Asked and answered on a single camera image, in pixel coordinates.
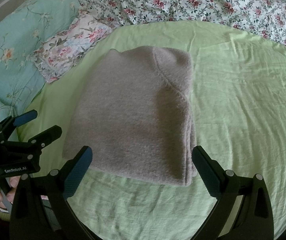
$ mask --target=silver rivet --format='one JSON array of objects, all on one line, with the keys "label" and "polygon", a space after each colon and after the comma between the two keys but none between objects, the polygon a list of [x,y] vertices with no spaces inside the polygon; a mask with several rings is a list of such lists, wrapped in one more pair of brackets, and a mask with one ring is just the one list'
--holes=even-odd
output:
[{"label": "silver rivet", "polygon": [[231,171],[231,170],[227,170],[225,173],[226,173],[227,176],[230,176],[230,177],[234,176],[234,172]]},{"label": "silver rivet", "polygon": [[261,174],[256,174],[256,178],[259,179],[259,180],[262,180],[263,176]]},{"label": "silver rivet", "polygon": [[59,170],[56,170],[56,169],[55,169],[55,170],[51,170],[51,171],[50,171],[50,175],[51,175],[51,176],[56,176],[56,175],[58,175],[58,174],[59,174]]},{"label": "silver rivet", "polygon": [[21,176],[22,180],[26,180],[27,178],[28,178],[28,175],[26,173]]}]

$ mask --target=light blue floral bedding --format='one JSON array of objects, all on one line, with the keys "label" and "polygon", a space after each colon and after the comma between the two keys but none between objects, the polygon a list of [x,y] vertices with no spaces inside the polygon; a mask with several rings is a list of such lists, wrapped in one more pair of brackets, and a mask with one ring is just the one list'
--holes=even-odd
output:
[{"label": "light blue floral bedding", "polygon": [[0,104],[21,114],[45,80],[29,59],[42,41],[66,29],[78,0],[28,0],[0,22]]}]

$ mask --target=bed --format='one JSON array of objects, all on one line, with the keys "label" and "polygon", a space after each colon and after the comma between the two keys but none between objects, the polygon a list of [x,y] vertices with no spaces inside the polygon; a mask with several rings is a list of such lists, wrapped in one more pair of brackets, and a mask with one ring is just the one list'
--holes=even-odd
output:
[{"label": "bed", "polygon": [[[31,19],[29,29],[21,25],[19,41],[24,43],[25,37],[34,39],[31,47],[24,45],[24,56],[20,54],[19,58],[14,50],[9,51],[11,47],[0,49],[0,83],[6,80],[3,73],[11,70],[8,87],[0,85],[0,101],[12,106],[15,113],[31,109],[39,113],[36,120],[18,130],[19,140],[27,140],[55,124],[63,129],[62,137],[43,151],[42,170],[36,175],[47,174],[66,162],[60,153],[74,107],[91,71],[105,53],[112,48],[125,51],[142,45],[182,49],[191,53],[194,62],[191,101],[197,143],[224,169],[232,169],[239,176],[263,174],[277,239],[286,229],[286,46],[205,21],[123,26],[97,43],[59,80],[44,84],[43,76],[26,59],[27,50],[31,53],[41,40],[67,28],[75,17],[70,4],[78,0],[57,1],[47,17],[58,17],[55,11],[62,5],[68,10],[55,24],[49,21],[41,30],[32,25]],[[21,12],[27,14],[26,6],[0,23],[0,45],[8,42],[3,38],[9,30],[6,23],[22,21]],[[33,11],[37,14],[31,15],[39,20],[41,12]],[[15,49],[23,54],[23,48]],[[11,85],[18,84],[19,89],[29,89],[8,96]],[[78,218],[102,239],[189,239],[209,214],[215,199],[209,197],[199,176],[188,187],[176,187],[89,169],[69,203]]]}]

